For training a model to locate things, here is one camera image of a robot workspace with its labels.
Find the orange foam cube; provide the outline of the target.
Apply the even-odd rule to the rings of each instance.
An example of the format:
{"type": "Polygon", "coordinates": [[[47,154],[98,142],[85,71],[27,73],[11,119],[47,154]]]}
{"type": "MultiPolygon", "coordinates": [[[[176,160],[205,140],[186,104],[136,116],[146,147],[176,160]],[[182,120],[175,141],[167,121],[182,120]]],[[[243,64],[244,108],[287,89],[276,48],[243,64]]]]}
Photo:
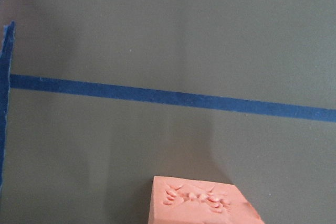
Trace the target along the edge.
{"type": "Polygon", "coordinates": [[[154,176],[148,223],[264,223],[234,185],[154,176]]]}

